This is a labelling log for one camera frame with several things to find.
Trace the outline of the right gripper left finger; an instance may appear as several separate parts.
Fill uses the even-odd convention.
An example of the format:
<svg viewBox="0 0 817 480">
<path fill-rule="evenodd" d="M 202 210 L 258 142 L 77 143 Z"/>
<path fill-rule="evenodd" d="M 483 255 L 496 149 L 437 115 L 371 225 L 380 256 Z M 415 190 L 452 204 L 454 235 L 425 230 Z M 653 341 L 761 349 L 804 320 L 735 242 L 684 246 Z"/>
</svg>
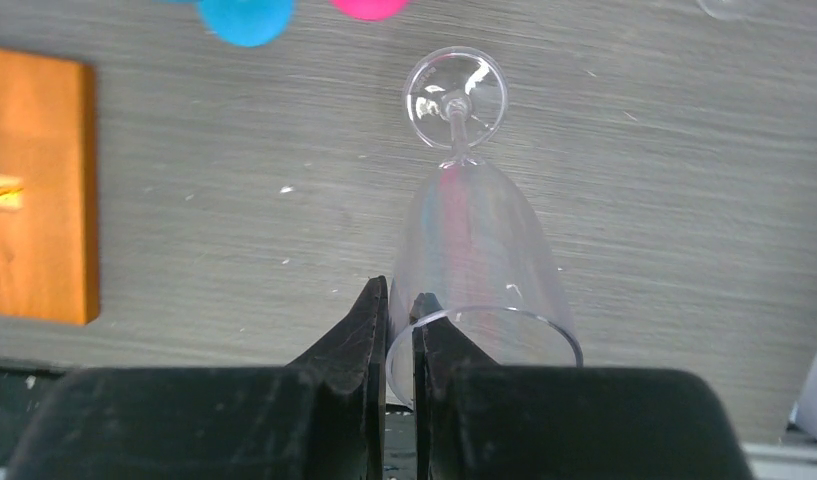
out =
<svg viewBox="0 0 817 480">
<path fill-rule="evenodd" d="M 284 366 L 92 368 L 58 381 L 11 479 L 379 479 L 384 277 Z"/>
</svg>

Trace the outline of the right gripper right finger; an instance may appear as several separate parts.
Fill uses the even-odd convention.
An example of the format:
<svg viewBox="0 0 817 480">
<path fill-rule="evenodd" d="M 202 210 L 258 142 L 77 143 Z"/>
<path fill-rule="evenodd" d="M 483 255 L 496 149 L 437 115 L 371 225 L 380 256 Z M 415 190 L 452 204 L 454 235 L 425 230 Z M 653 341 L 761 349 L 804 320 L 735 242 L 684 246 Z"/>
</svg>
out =
<svg viewBox="0 0 817 480">
<path fill-rule="evenodd" d="M 410 310 L 421 479 L 749 479 L 724 406 L 683 370 L 494 361 L 430 293 Z"/>
</svg>

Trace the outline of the clear wine glass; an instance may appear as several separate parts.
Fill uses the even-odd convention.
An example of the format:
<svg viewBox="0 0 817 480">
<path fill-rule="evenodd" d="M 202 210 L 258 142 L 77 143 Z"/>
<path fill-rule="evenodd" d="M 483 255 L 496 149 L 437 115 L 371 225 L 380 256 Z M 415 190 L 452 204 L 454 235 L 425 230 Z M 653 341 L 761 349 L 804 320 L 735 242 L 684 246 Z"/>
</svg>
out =
<svg viewBox="0 0 817 480">
<path fill-rule="evenodd" d="M 584 355 L 540 221 L 522 191 L 477 154 L 503 123 L 508 84 L 486 53 L 442 48 L 403 90 L 418 137 L 444 157 L 405 216 L 389 292 L 386 378 L 414 403 L 413 345 L 453 327 L 499 364 L 581 366 Z"/>
</svg>

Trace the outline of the blue wine glass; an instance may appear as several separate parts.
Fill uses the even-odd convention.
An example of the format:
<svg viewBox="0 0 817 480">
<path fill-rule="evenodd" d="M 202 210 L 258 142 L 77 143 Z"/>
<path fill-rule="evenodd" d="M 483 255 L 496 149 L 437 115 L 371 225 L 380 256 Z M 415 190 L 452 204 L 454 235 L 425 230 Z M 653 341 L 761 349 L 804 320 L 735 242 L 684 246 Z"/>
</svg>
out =
<svg viewBox="0 0 817 480">
<path fill-rule="evenodd" d="M 280 36 L 295 11 L 293 0 L 203 0 L 196 3 L 201 20 L 221 40 L 254 48 Z"/>
</svg>

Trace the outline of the pink wine glass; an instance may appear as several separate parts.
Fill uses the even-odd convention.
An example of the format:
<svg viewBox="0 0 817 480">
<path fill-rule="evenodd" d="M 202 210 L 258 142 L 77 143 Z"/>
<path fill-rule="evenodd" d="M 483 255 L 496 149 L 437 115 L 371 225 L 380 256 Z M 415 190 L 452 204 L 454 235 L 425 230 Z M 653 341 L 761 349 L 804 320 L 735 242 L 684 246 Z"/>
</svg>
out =
<svg viewBox="0 0 817 480">
<path fill-rule="evenodd" d="M 332 0 L 342 13 L 363 21 L 381 21 L 399 13 L 409 0 Z"/>
</svg>

